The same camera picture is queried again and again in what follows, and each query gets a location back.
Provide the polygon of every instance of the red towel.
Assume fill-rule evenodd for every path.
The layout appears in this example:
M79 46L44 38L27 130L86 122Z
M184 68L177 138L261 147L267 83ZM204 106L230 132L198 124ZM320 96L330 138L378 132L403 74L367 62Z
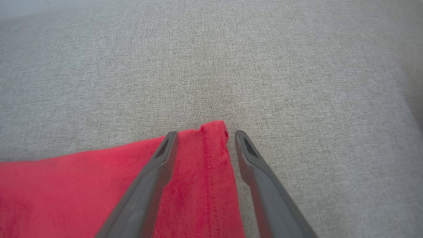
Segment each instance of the red towel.
M0 237L94 237L163 137L0 163ZM179 133L153 237L244 237L223 121Z

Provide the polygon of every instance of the gray fabric surface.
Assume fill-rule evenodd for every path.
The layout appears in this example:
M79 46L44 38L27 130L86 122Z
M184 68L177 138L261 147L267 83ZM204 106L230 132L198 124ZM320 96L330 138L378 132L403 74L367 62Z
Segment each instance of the gray fabric surface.
M0 22L0 158L225 120L320 237L423 233L423 2L119 1Z

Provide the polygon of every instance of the stitching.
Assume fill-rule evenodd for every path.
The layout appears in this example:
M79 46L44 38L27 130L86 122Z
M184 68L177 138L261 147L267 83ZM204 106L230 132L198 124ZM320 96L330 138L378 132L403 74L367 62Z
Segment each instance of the stitching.
M216 221L216 225L217 225L217 237L220 237L220 226L219 226L219 218L218 218L218 216L217 216L217 206L216 206L216 195L215 195L215 193L214 193L214 183L213 183L213 180L212 180L212 157L211 157L211 155L210 155L210 150L209 150L209 148L211 148L211 144L210 144L210 140L209 140L209 138L206 136L206 142L207 142L207 145L208 145L208 149L206 150L206 156L207 156L207 162L208 162L208 169L209 169L209 184L210 184L210 188L211 188L211 191L210 191L210 196L209 196L209 212L210 212L210 216L209 216L209 228L210 228L210 236L209 237L211 237L212 236L212 230L211 230L211 228L212 228L212 222L211 222L211 213L212 213L212 211L211 211L211 209L210 209L210 199L213 201L213 215L214 215L214 219L215 219L215 221Z

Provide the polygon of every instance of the red fabric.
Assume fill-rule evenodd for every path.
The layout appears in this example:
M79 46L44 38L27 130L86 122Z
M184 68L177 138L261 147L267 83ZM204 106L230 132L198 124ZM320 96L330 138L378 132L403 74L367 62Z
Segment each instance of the red fabric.
M0 163L0 237L93 237L163 137ZM222 121L179 133L153 237L244 237Z

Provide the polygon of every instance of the gray couch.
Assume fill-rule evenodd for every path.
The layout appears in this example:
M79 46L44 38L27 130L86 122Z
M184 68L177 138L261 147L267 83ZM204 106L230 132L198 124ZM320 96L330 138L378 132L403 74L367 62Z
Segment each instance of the gray couch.
M423 2L109 0L0 22L0 158L225 120L320 237L423 233Z

